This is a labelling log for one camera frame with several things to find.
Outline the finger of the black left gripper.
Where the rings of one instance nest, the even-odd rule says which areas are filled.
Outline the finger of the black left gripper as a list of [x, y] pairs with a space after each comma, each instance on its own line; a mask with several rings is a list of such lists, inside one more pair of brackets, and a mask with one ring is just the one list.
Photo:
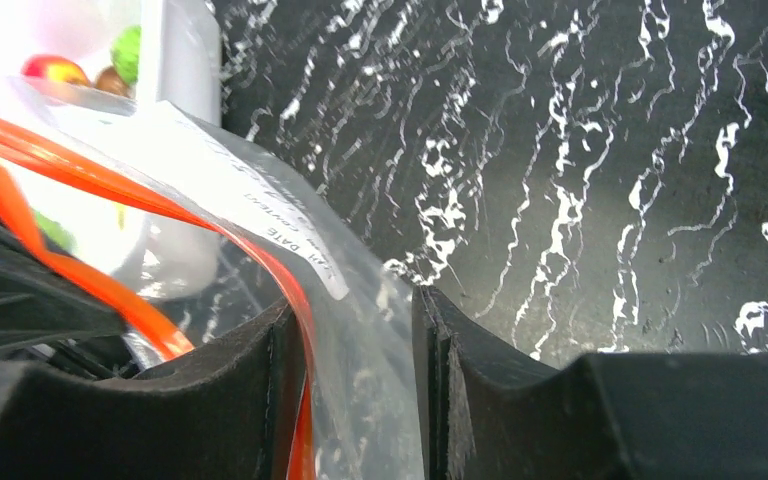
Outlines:
[[124, 332], [114, 309], [33, 258], [0, 222], [0, 354]]

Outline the green toy custard apple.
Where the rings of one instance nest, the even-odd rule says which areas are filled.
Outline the green toy custard apple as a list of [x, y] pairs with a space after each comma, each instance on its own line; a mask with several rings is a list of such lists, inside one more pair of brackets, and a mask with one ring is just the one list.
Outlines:
[[138, 80], [141, 33], [139, 25], [125, 28], [113, 41], [110, 50], [114, 70], [129, 86]]

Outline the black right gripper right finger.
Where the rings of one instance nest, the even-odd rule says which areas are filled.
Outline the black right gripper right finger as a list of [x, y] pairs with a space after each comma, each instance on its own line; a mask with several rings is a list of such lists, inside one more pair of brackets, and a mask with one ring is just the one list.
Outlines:
[[555, 369], [412, 294], [431, 479], [768, 479], [768, 354], [589, 353]]

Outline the clear zip bag orange zipper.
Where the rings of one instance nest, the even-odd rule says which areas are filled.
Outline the clear zip bag orange zipper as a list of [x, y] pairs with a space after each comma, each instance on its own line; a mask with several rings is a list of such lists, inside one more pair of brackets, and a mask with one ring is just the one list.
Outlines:
[[[284, 162], [195, 117], [177, 110], [170, 117], [200, 148], [198, 172], [170, 181], [67, 132], [0, 117], [0, 222], [33, 258], [125, 322], [118, 336], [37, 344], [0, 361], [40, 363], [88, 381], [133, 379], [284, 301], [305, 361], [291, 451], [304, 479], [425, 478], [409, 287]], [[217, 234], [214, 281], [187, 297], [141, 297], [53, 245], [4, 161]]]

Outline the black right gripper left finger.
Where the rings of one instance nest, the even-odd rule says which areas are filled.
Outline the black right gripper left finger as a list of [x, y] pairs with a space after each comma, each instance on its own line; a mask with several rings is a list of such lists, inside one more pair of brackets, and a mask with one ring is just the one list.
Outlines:
[[284, 301], [133, 379], [0, 361], [0, 479], [304, 479], [304, 376]]

